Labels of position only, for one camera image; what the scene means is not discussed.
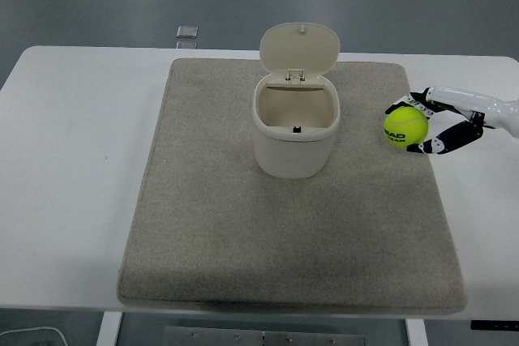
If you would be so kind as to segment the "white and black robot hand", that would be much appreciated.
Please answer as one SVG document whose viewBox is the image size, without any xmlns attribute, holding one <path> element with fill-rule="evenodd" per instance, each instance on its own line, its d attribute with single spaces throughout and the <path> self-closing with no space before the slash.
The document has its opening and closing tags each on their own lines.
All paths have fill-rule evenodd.
<svg viewBox="0 0 519 346">
<path fill-rule="evenodd" d="M 506 130 L 518 137 L 518 102 L 502 101 L 477 92 L 448 87 L 429 87 L 423 92 L 410 92 L 385 110 L 387 115 L 411 107 L 427 119 L 436 113 L 449 111 L 465 118 L 432 139 L 413 141 L 405 146 L 408 152 L 443 155 L 456 151 L 483 136 L 483 130 Z"/>
</svg>

